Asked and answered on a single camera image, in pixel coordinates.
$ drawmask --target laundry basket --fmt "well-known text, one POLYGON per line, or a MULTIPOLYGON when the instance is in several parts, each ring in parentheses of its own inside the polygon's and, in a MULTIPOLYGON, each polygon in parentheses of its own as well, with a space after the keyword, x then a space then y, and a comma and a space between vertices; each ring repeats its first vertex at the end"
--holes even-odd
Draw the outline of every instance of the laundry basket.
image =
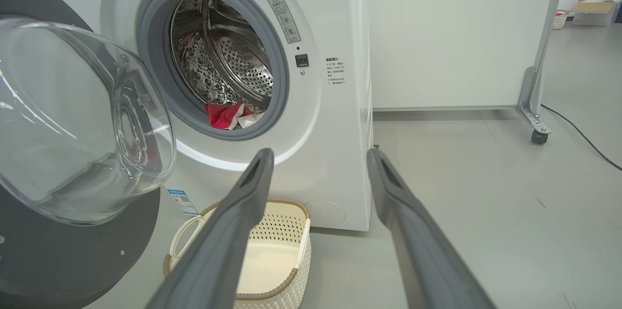
POLYGON ((555 13, 555 20, 553 21, 553 30, 561 30, 568 18, 568 12, 566 10, 557 10, 555 13))
MULTIPOLYGON (((207 207, 179 228, 164 258, 164 276, 169 275, 216 207, 207 207), (181 245, 180 239, 193 224, 196 227, 189 240, 181 245)), ((301 203, 268 201, 264 218, 248 237, 235 309, 296 309, 300 305, 311 266, 310 227, 309 212, 301 203)))

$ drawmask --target blue label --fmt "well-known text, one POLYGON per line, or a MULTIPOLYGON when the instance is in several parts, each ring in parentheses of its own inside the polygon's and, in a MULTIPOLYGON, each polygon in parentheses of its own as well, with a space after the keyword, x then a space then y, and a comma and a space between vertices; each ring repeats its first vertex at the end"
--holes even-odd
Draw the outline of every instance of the blue label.
POLYGON ((175 203, 177 203, 180 210, 182 210, 182 213, 188 214, 190 216, 198 216, 198 211, 196 211, 196 208, 194 207, 192 201, 190 200, 185 191, 171 189, 168 190, 169 194, 173 196, 173 200, 175 200, 175 203))

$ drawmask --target black cable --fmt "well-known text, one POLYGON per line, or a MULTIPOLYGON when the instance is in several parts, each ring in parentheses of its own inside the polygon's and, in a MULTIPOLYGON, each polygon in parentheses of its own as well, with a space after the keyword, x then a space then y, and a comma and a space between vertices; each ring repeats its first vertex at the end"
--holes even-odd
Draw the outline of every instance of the black cable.
POLYGON ((622 167, 616 165, 615 163, 613 163, 613 161, 609 160, 609 158, 607 158, 607 156, 605 156, 602 152, 600 152, 600 150, 598 150, 598 148, 596 148, 594 146, 593 143, 591 143, 591 141, 585 136, 585 134, 583 134, 583 132, 581 132, 581 130, 579 128, 577 128, 577 126, 575 125, 575 123, 572 123, 571 120, 567 119, 566 117, 564 117, 564 115, 560 114, 559 112, 553 110, 552 108, 544 105, 543 103, 541 103, 540 105, 542 105, 542 107, 546 108, 547 110, 553 112, 554 114, 557 114, 558 116, 562 117, 563 119, 565 119, 568 123, 570 123, 571 126, 575 127, 575 129, 577 130, 577 132, 579 132, 579 134, 581 134, 582 137, 584 137, 584 139, 588 142, 589 145, 591 145, 591 147, 596 150, 596 152, 598 152, 598 154, 605 159, 605 161, 611 163, 611 165, 615 168, 618 168, 618 170, 622 171, 622 167))

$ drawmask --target red cloth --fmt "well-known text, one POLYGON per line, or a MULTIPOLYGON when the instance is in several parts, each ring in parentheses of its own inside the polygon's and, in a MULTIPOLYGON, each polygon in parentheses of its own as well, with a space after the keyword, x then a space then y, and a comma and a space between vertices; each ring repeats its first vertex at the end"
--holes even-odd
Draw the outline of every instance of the red cloth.
POLYGON ((233 106, 207 103, 205 104, 205 110, 209 116, 209 124, 212 127, 229 130, 233 130, 238 125, 238 117, 254 114, 244 103, 236 103, 233 106))

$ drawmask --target caster wheel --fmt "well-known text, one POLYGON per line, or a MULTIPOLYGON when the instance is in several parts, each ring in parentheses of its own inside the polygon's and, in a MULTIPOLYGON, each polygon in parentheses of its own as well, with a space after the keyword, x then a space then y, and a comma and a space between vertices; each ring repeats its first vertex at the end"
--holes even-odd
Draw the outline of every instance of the caster wheel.
POLYGON ((536 130, 534 130, 534 132, 531 133, 531 142, 534 143, 534 144, 542 145, 542 144, 546 143, 546 140, 548 138, 549 138, 548 134, 542 134, 542 133, 539 133, 536 130))

